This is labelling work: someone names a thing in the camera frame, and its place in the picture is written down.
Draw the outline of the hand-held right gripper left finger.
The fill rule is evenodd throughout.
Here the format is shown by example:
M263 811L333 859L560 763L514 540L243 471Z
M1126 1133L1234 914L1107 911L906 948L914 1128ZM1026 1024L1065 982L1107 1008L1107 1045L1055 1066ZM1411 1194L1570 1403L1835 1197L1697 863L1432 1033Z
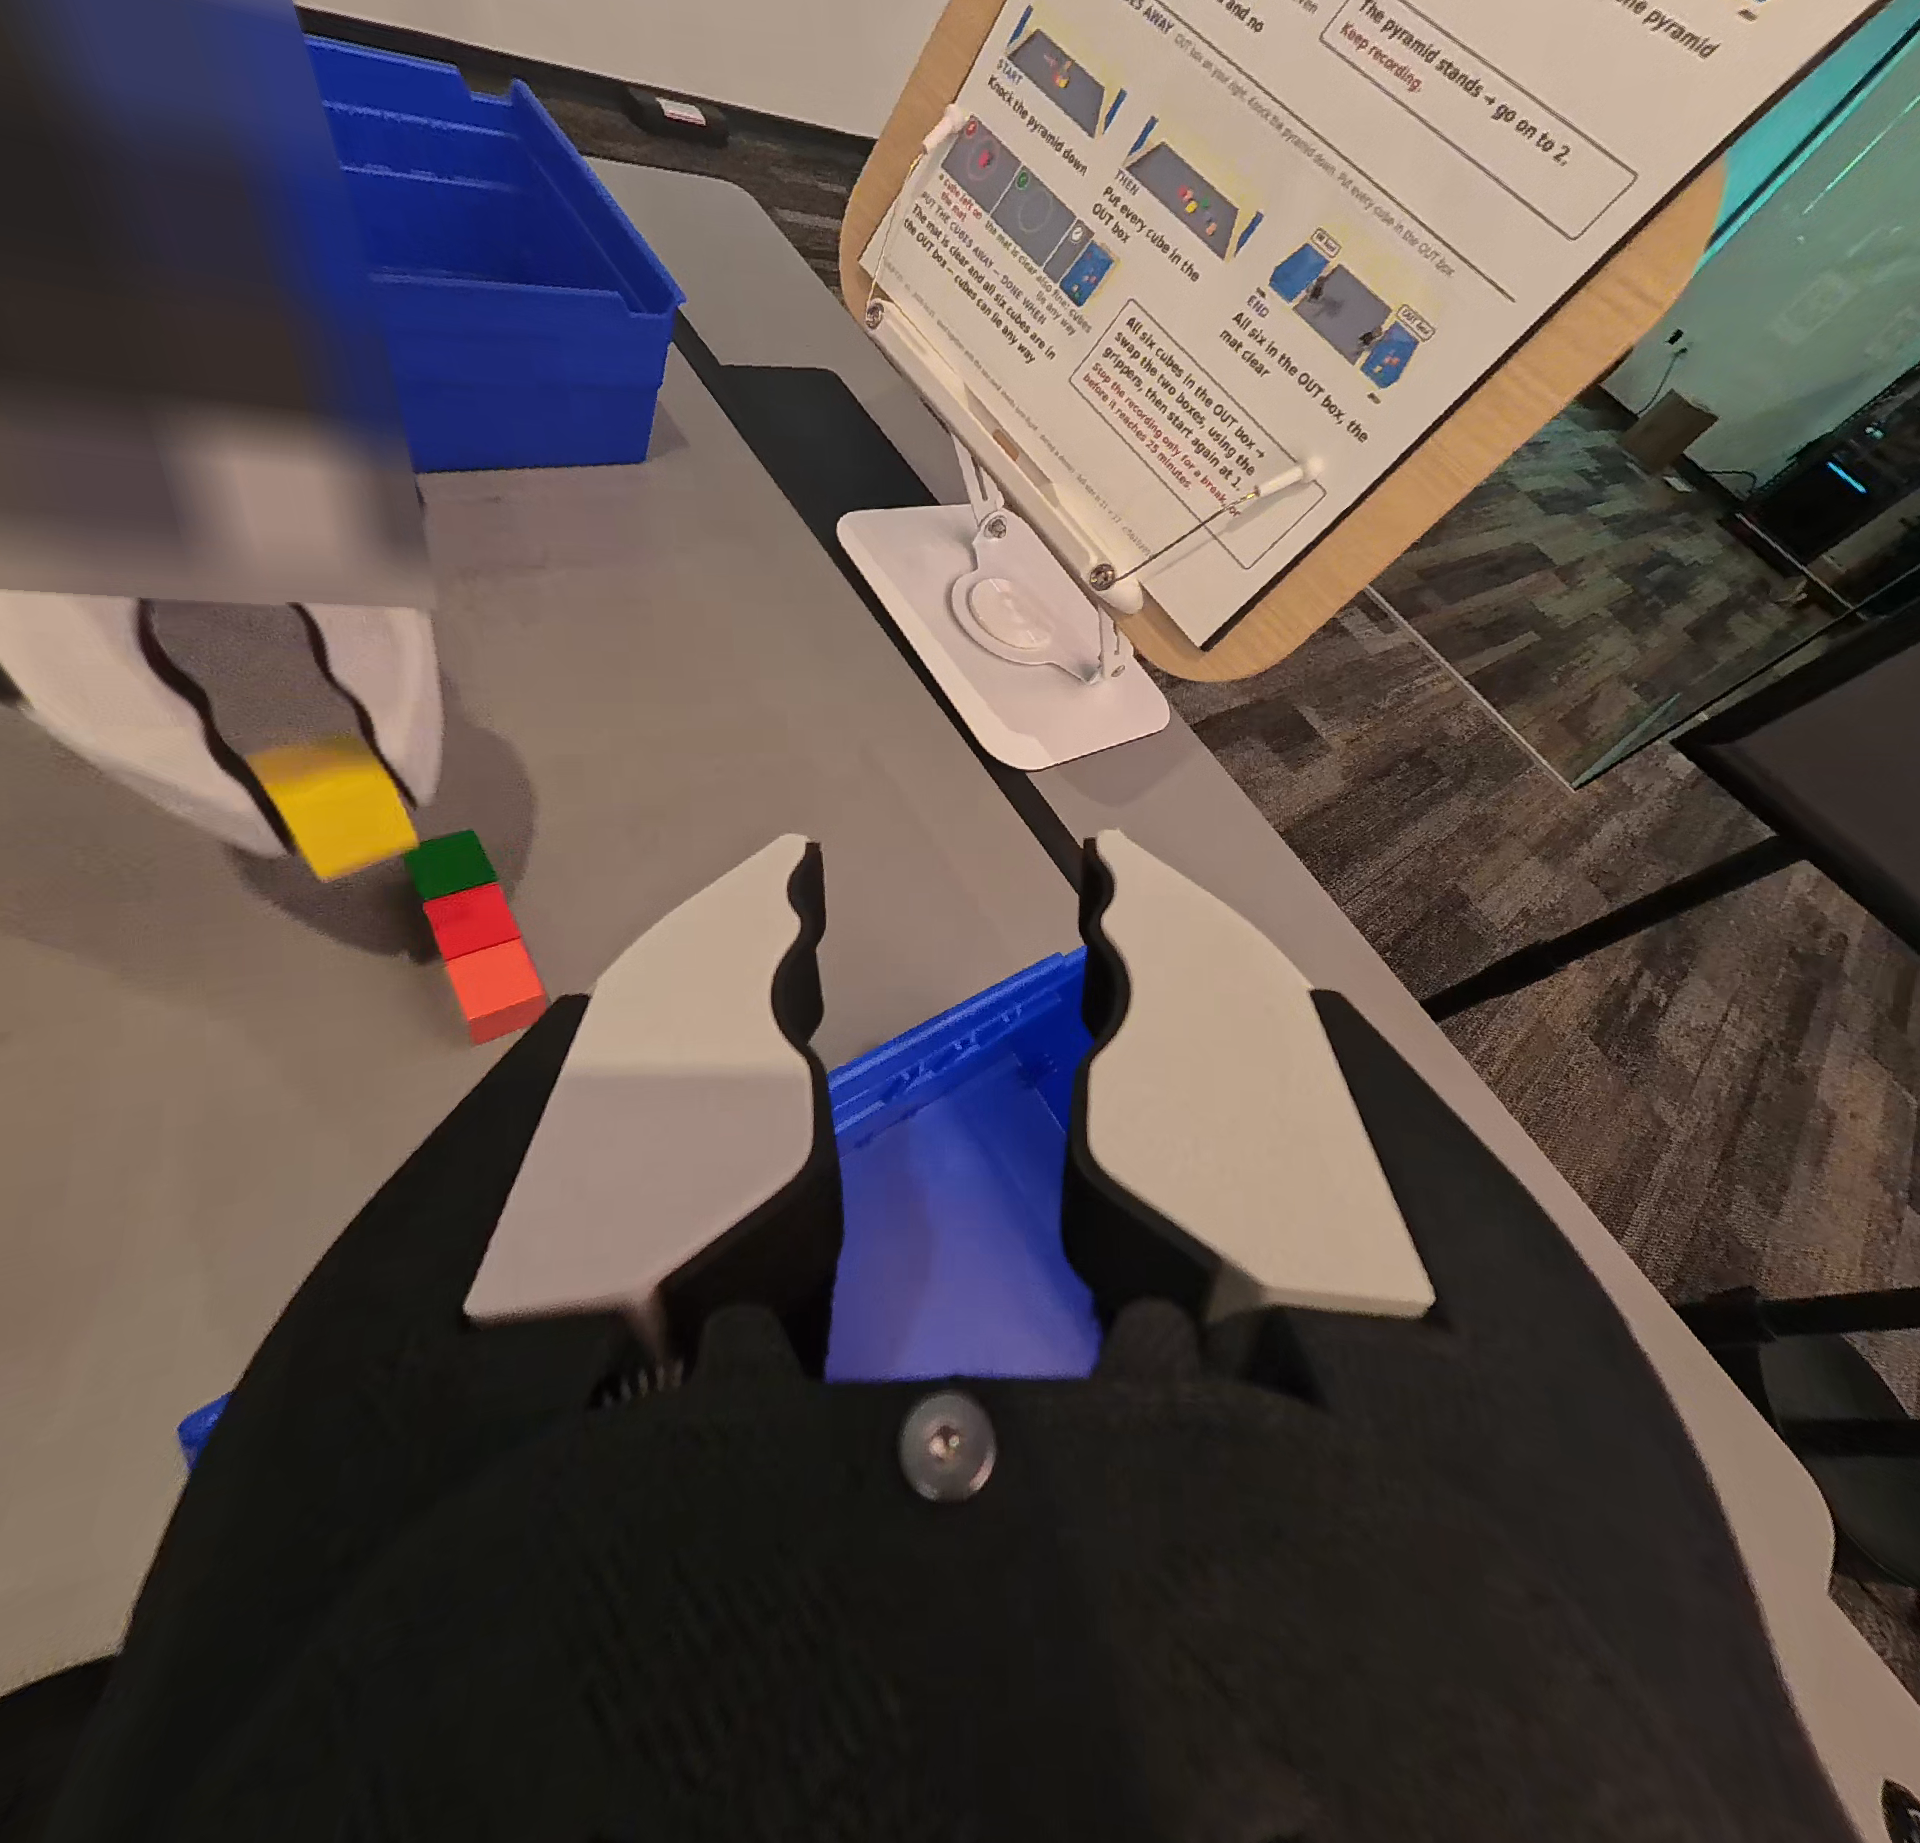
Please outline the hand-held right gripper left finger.
M713 1308L767 1308L830 1353L840 1157L822 843L785 834L684 897L592 982L492 1242L478 1327L618 1312L665 1367Z

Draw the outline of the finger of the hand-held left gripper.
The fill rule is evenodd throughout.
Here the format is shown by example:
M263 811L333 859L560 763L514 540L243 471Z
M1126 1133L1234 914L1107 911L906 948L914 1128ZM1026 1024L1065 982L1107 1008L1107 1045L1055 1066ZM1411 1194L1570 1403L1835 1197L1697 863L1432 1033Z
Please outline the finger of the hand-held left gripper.
M101 594L3 594L0 666L26 724L167 818L251 856L292 852L273 805L156 647L154 612Z
M420 607L293 607L323 683L353 708L400 794L434 805L444 763L444 690Z

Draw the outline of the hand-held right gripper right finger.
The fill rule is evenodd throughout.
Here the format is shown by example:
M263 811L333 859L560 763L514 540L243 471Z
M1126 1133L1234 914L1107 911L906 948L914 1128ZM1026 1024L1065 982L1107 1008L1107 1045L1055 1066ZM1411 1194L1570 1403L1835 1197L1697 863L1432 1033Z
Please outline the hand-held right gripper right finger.
M1120 829L1082 843L1065 1266L1100 1332L1162 1301L1422 1322L1440 1295L1303 967Z

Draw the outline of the yellow cube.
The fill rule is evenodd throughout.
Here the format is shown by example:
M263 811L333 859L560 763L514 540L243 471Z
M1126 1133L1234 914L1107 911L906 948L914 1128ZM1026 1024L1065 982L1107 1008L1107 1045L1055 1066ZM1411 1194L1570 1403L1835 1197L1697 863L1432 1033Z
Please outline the yellow cube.
M356 736L253 751L246 768L315 879L375 870L420 843L395 777Z

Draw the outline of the orange cube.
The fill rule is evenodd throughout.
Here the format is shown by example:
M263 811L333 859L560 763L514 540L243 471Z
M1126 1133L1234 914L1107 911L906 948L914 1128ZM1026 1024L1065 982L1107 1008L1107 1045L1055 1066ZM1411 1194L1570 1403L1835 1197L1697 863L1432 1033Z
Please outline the orange cube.
M514 1040L551 1009L551 994L522 939L444 958L444 982L471 1045Z

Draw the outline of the red cube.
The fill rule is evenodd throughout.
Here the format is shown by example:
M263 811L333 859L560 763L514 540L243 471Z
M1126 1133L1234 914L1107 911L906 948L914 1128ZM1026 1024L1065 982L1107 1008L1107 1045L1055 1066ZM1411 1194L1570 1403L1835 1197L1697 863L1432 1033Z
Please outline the red cube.
M420 911L444 960L522 943L514 906L498 879L425 897Z

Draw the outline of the blue plastic bin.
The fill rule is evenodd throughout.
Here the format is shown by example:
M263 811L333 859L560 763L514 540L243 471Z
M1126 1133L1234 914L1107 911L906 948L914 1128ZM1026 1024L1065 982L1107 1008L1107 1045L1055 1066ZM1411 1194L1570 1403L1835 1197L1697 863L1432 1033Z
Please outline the blue plastic bin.
M527 81L312 35L411 467L641 463L684 290Z
M1060 1234L1071 1076L1085 1056L1082 954L1044 958L830 1076L840 1157L840 1266L830 1382L1085 1372L1093 1312ZM300 1422L428 1443L452 1417L499 1417L545 1389L591 1406L679 1389L694 1371L649 1362L618 1312L478 1327L469 1283L542 1123L584 994L536 1026L434 1128L273 1322L236 1387L181 1422L186 1461L218 1426L263 1409L273 1443Z

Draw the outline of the black metal pole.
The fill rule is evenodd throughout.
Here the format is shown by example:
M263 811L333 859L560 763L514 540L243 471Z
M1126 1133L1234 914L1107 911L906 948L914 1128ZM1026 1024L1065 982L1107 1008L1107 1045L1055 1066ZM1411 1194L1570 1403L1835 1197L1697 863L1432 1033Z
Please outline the black metal pole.
M1531 945L1519 945L1511 954L1503 954L1499 960L1444 986L1444 989L1432 989L1422 1000L1422 1014L1444 1024L1451 1014L1468 1014L1475 1008L1488 1008L1494 1000L1509 1000L1509 994L1519 994L1527 986L1538 986L1565 971L1570 971L1574 960L1587 960L1598 958L1602 948L1611 948L1627 939L1641 939L1674 916L1685 916L1716 897L1729 897L1729 891L1740 891L1784 870L1796 870L1807 852L1796 848L1785 837L1764 837L1764 840L1755 840L1707 870L1695 870L1645 897L1633 897L1627 906L1616 906L1574 928L1565 928L1547 943L1531 943Z

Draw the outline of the black shelving rack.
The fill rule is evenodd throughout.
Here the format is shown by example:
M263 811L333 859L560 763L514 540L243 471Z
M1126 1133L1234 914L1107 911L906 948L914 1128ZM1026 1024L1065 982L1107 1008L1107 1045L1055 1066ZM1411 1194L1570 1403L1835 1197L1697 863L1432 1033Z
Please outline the black shelving rack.
M1822 598L1848 598L1844 578L1916 520L1920 397L1853 413L1807 445L1729 518L1729 535L1768 571Z

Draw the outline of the wooden instruction board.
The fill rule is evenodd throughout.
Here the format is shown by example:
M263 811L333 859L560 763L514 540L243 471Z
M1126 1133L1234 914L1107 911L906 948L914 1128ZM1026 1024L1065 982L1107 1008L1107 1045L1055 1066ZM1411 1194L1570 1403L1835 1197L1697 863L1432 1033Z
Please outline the wooden instruction board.
M1201 663L1312 632L1503 462L1447 428L1887 0L951 0L846 216L872 340L1065 564Z

